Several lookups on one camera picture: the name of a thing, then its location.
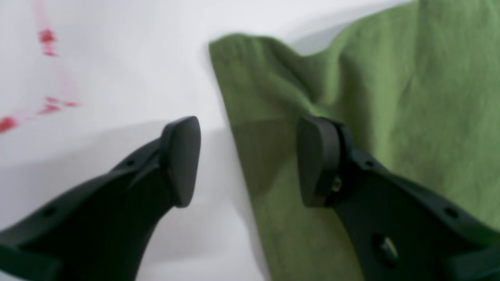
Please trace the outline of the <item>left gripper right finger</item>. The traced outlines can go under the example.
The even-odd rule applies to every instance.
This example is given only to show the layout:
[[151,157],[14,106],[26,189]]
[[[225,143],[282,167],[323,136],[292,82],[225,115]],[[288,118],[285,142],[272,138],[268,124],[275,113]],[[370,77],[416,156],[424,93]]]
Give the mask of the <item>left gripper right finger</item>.
[[366,281],[499,280],[499,232],[388,171],[343,124],[300,118],[297,157],[303,204],[334,210]]

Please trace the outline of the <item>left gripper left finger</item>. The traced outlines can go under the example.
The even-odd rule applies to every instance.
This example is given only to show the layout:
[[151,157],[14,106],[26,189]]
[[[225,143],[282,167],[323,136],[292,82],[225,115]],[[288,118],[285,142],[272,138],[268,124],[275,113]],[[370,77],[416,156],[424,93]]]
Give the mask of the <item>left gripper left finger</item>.
[[1,271],[25,281],[134,281],[159,221],[191,203],[200,147],[197,117],[168,123],[109,172],[1,231]]

